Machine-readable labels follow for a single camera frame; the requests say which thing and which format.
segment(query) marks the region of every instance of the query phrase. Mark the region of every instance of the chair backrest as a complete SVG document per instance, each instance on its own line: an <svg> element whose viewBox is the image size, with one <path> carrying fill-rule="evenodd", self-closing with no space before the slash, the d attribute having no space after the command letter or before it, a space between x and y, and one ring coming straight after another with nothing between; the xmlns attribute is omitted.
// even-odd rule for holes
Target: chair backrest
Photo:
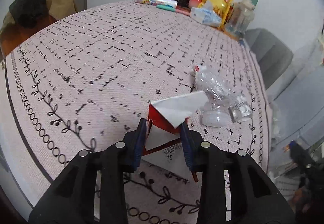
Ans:
<svg viewBox="0 0 324 224"><path fill-rule="evenodd" d="M288 68L293 52L264 28L247 30L245 39L256 55L265 88L269 88Z"/></svg>

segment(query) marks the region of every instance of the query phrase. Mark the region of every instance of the silver screw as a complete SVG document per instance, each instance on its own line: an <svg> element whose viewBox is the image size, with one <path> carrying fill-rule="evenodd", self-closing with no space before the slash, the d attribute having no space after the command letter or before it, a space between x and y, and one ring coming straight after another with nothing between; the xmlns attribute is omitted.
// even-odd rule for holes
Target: silver screw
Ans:
<svg viewBox="0 0 324 224"><path fill-rule="evenodd" d="M238 155L239 156L246 156L247 155L247 152L245 150L243 150L243 149L239 149L238 150Z"/></svg>
<svg viewBox="0 0 324 224"><path fill-rule="evenodd" d="M115 146L116 146L117 148L123 148L123 147L125 146L125 143L124 143L123 141L118 141L118 142L115 144Z"/></svg>
<svg viewBox="0 0 324 224"><path fill-rule="evenodd" d="M87 150L81 150L80 152L79 152L79 155L81 156L81 157L86 157L87 155L88 155L88 151Z"/></svg>
<svg viewBox="0 0 324 224"><path fill-rule="evenodd" d="M207 142L207 141L202 141L200 145L201 145L201 147L203 147L203 148L209 148L209 147L210 147L210 143Z"/></svg>

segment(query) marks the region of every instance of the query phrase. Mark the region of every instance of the pink tablecloth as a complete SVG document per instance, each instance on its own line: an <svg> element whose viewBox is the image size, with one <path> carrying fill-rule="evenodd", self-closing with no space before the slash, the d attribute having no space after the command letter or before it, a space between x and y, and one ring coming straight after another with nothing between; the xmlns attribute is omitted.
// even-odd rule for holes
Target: pink tablecloth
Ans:
<svg viewBox="0 0 324 224"><path fill-rule="evenodd" d="M197 111L190 129L222 150L247 150L266 171L271 116L259 66L248 48L214 28L120 2L69 16L16 48L6 59L1 92L11 110L1 111L15 121L3 130L19 132L6 146L27 183L25 194L36 196L32 204L79 150L106 149L136 129L150 101L194 90L194 64L213 67L243 93L253 118L213 128L201 125ZM129 222L196 223L200 183L142 162L137 173L125 174Z"/></svg>

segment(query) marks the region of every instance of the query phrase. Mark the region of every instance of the cylindrical tube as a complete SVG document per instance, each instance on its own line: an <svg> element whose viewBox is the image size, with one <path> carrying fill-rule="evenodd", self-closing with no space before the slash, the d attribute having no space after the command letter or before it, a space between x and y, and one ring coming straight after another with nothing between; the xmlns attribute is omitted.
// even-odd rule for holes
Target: cylindrical tube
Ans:
<svg viewBox="0 0 324 224"><path fill-rule="evenodd" d="M178 2L174 1L174 0L135 0L135 3L140 3L140 4L149 4L149 5L158 5L158 4L162 4L162 5L166 5L166 6L170 6L173 8L177 7Z"/></svg>

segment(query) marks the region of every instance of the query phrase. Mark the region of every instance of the table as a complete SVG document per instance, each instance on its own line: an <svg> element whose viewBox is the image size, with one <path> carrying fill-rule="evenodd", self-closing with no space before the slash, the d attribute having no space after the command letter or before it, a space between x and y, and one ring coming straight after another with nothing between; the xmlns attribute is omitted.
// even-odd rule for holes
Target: table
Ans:
<svg viewBox="0 0 324 224"><path fill-rule="evenodd" d="M79 150L105 150L137 128L150 101L194 90L194 64L243 93L253 118L213 128L196 111L189 128L222 150L247 150L267 170L271 110L254 54L187 16L129 1L95 7L38 32L5 63L0 144L33 206ZM196 223L200 185L143 161L124 174L129 222ZM96 216L99 194L98 185Z"/></svg>

